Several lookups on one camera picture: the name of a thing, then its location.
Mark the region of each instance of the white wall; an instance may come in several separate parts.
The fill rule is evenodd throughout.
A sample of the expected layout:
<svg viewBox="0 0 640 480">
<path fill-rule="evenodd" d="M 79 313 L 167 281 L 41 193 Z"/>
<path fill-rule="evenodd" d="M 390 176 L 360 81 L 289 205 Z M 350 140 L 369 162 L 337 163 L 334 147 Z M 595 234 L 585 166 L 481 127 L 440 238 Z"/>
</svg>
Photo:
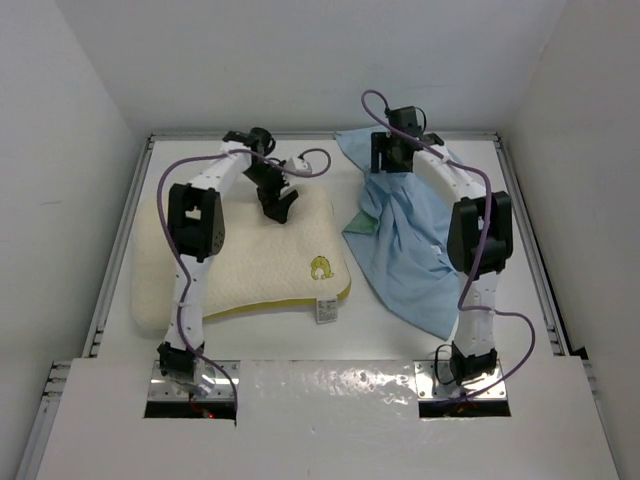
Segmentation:
<svg viewBox="0 0 640 480">
<path fill-rule="evenodd" d="M 623 478 L 640 471 L 640 3 L 572 0 L 509 136 L 574 343 L 593 361 Z"/>
<path fill-rule="evenodd" d="M 0 479 L 81 352 L 137 148 L 51 1 L 0 3 Z"/>
<path fill-rule="evenodd" d="M 513 113 L 565 0 L 57 0 L 137 131 L 370 123 L 380 88 L 439 128 Z"/>
</svg>

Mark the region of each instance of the metal frame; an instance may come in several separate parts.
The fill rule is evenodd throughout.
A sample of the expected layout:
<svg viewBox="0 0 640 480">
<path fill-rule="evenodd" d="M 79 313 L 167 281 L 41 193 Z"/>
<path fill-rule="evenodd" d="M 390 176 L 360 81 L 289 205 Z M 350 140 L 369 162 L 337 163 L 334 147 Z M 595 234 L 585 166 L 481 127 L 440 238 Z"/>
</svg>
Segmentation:
<svg viewBox="0 0 640 480">
<path fill-rule="evenodd" d="M 564 331 L 560 315 L 553 300 L 551 284 L 545 272 L 544 261 L 538 248 L 538 242 L 533 231 L 533 226 L 531 225 L 531 219 L 527 212 L 524 198 L 522 197 L 522 190 L 520 190 L 520 184 L 518 183 L 513 163 L 499 136 L 496 136 L 494 145 L 496 153 L 498 154 L 498 160 L 500 161 L 500 167 L 502 168 L 502 175 L 505 178 L 507 189 L 513 200 L 513 212 L 516 217 L 516 222 L 518 223 L 518 228 L 520 229 L 520 237 L 524 244 L 529 269 L 533 275 L 533 283 L 538 293 L 538 300 L 540 301 L 544 321 L 547 324 L 547 333 L 549 334 L 549 341 L 551 342 L 553 353 L 558 356 L 570 355 L 571 350 L 569 349 L 566 339 L 566 332 Z"/>
<path fill-rule="evenodd" d="M 70 369 L 71 362 L 53 362 L 51 366 L 49 378 L 42 393 L 40 408 L 33 422 L 33 427 L 31 427 L 29 440 L 18 467 L 16 480 L 35 480 L 38 475 Z"/>
<path fill-rule="evenodd" d="M 122 266 L 124 252 L 127 248 L 129 234 L 131 233 L 133 219 L 136 214 L 136 207 L 138 205 L 138 200 L 140 199 L 140 192 L 142 191 L 144 177 L 147 174 L 147 168 L 149 167 L 149 160 L 151 159 L 152 151 L 153 141 L 150 137 L 145 142 L 142 152 L 140 152 L 140 157 L 138 158 L 138 163 L 136 164 L 136 169 L 131 180 L 131 187 L 129 188 L 127 201 L 125 202 L 122 217 L 120 218 L 120 224 L 118 225 L 118 233 L 116 234 L 113 249 L 109 256 L 109 263 L 107 264 L 104 280 L 100 287 L 100 294 L 98 295 L 96 308 L 93 311 L 87 340 L 84 344 L 84 349 L 82 350 L 83 358 L 92 358 L 97 356 L 97 347 L 100 345 L 98 335 L 101 337 L 101 334 L 104 331 L 104 324 L 107 321 L 107 315 L 111 308 L 111 302 L 116 289 L 116 282 L 118 281 L 120 267 Z"/>
<path fill-rule="evenodd" d="M 616 470 L 618 471 L 618 476 L 620 476 L 620 468 L 618 467 L 619 461 L 616 458 L 615 451 L 612 447 L 611 431 L 609 430 L 609 427 L 606 422 L 606 418 L 604 416 L 602 399 L 600 397 L 600 391 L 598 390 L 598 385 L 596 384 L 596 377 L 593 374 L 591 362 L 589 360 L 582 360 L 582 366 L 584 367 L 584 373 L 587 376 L 587 380 L 589 381 L 589 387 L 591 388 L 591 395 L 593 395 L 593 401 L 596 404 L 596 411 L 598 412 L 598 418 L 600 419 L 600 423 L 602 424 L 604 437 L 607 440 L 607 445 L 609 446 L 609 451 L 611 452 L 611 458 L 613 458 L 613 464 L 615 465 Z"/>
<path fill-rule="evenodd" d="M 506 153 L 502 140 L 495 132 L 439 132 L 445 140 L 490 140 L 494 143 L 502 173 L 507 183 L 509 193 L 513 198 L 513 207 L 516 221 L 520 228 L 522 241 L 524 243 L 525 254 L 531 269 L 540 305 L 543 310 L 549 340 L 553 346 L 555 355 L 568 355 L 570 353 L 567 341 L 564 337 L 564 330 L 560 321 L 560 316 L 556 310 L 551 286 L 544 271 L 544 264 L 540 251 L 535 240 L 531 221 L 522 198 L 522 192 L 518 184 L 511 160 Z M 333 132 L 279 132 L 279 138 L 295 139 L 332 139 Z M 220 140 L 224 132 L 191 132 L 177 133 L 166 132 L 152 134 L 142 148 L 136 170 L 131 182 L 131 187 L 127 195 L 127 200 L 122 213 L 122 218 L 118 226 L 116 239 L 109 257 L 109 263 L 105 272 L 105 277 L 100 288 L 100 294 L 96 308 L 94 310 L 86 343 L 82 351 L 82 358 L 94 358 L 98 355 L 102 333 L 104 331 L 107 315 L 111 307 L 115 286 L 120 272 L 120 267 L 124 258 L 129 234 L 133 225 L 136 207 L 142 191 L 142 185 L 149 166 L 154 143 L 166 140 Z M 54 363 L 49 381 L 43 393 L 40 409 L 34 421 L 28 444 L 23 454 L 22 462 L 18 470 L 17 479 L 35 479 L 44 450 L 49 439 L 53 421 L 58 410 L 64 381 L 68 375 L 71 362 Z"/>
</svg>

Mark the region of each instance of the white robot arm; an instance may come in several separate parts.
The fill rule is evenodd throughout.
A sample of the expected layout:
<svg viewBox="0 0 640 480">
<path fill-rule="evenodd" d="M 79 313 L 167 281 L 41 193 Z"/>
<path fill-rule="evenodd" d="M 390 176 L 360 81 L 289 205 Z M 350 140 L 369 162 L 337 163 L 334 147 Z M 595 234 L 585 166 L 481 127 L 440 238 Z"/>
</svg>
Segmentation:
<svg viewBox="0 0 640 480">
<path fill-rule="evenodd" d="M 214 160 L 187 184 L 174 184 L 170 189 L 167 225 L 191 283 L 185 294 L 188 279 L 176 261 L 171 320 L 158 348 L 163 375 L 170 373 L 186 382 L 193 378 L 195 358 L 185 345 L 183 335 L 191 347 L 200 352 L 204 350 L 202 306 L 211 265 L 225 239 L 221 202 L 236 179 L 244 174 L 257 185 L 258 199 L 267 217 L 279 223 L 287 221 L 289 207 L 298 193 L 292 190 L 281 197 L 282 190 L 289 186 L 285 174 L 255 160 L 251 153 L 237 153 L 237 150 L 251 150 L 266 156 L 274 148 L 273 137 L 264 129 L 253 128 L 248 134 L 229 132 L 223 139 L 221 153 L 236 153 Z M 301 157 L 280 162 L 280 166 L 289 172 L 311 173 L 311 167 Z"/>
<path fill-rule="evenodd" d="M 447 253 L 458 271 L 460 291 L 468 291 L 460 314 L 450 360 L 451 373 L 458 385 L 465 380 L 493 371 L 497 352 L 493 339 L 495 294 L 499 273 L 513 252 L 511 200 L 505 192 L 490 193 L 491 218 L 489 233 L 480 257 L 479 268 L 472 282 L 472 264 L 485 219 L 487 191 L 465 170 L 453 166 L 451 154 L 444 142 L 434 134 L 423 136 L 418 126 L 416 109 L 404 107 L 387 110 L 392 128 L 403 134 L 428 142 L 431 151 L 418 148 L 391 133 L 371 135 L 371 171 L 413 171 L 430 185 L 452 208 Z"/>
<path fill-rule="evenodd" d="M 413 155 L 413 171 L 430 185 L 444 200 L 445 204 L 454 208 L 462 199 L 484 199 L 485 187 L 476 182 L 467 172 L 450 166 L 451 155 L 445 146 L 433 146 L 443 158 L 438 158 L 426 150 Z M 482 228 L 482 220 L 478 221 L 478 231 Z M 463 306 L 484 306 L 490 310 L 462 310 L 458 317 L 458 328 L 453 339 L 454 356 L 457 353 L 464 358 L 479 358 L 493 355 L 493 309 L 495 307 L 498 272 L 485 273 L 471 283 Z M 460 291 L 467 284 L 468 276 L 458 271 Z"/>
</svg>

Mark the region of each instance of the rectangular opening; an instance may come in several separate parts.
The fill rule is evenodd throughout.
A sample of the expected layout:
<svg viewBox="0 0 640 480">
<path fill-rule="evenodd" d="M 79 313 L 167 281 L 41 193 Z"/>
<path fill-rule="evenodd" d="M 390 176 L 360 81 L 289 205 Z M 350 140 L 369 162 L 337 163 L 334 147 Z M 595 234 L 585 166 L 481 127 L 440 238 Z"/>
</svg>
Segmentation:
<svg viewBox="0 0 640 480">
<path fill-rule="evenodd" d="M 233 402 L 147 402 L 144 418 L 203 418 L 234 420 Z"/>
<path fill-rule="evenodd" d="M 510 417 L 507 388 L 502 379 L 500 361 L 490 372 L 462 384 L 467 394 L 489 388 L 476 398 L 458 403 L 448 402 L 457 398 L 460 388 L 453 382 L 448 360 L 438 360 L 438 371 L 435 375 L 434 360 L 414 362 L 416 392 L 418 393 L 419 418 L 465 418 L 465 417 Z"/>
<path fill-rule="evenodd" d="M 506 401 L 464 402 L 459 405 L 442 405 L 442 402 L 420 402 L 420 418 L 510 417 Z"/>
<path fill-rule="evenodd" d="M 240 382 L 239 362 L 216 362 L 236 387 Z M 229 378 L 199 362 L 194 379 L 165 377 L 156 361 L 151 375 L 144 418 L 200 418 L 234 420 L 234 393 Z"/>
</svg>

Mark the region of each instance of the blue towel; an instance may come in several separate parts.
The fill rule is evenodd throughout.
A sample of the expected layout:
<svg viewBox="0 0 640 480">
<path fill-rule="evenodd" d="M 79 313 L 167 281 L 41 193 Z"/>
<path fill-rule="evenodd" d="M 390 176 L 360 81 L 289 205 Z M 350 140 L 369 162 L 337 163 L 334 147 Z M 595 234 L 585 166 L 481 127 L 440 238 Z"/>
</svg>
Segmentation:
<svg viewBox="0 0 640 480">
<path fill-rule="evenodd" d="M 365 277 L 389 310 L 437 337 L 458 316 L 458 278 L 447 256 L 451 210 L 413 173 L 371 174 L 371 132 L 336 133 L 342 152 L 364 172 L 362 211 L 343 231 Z"/>
</svg>

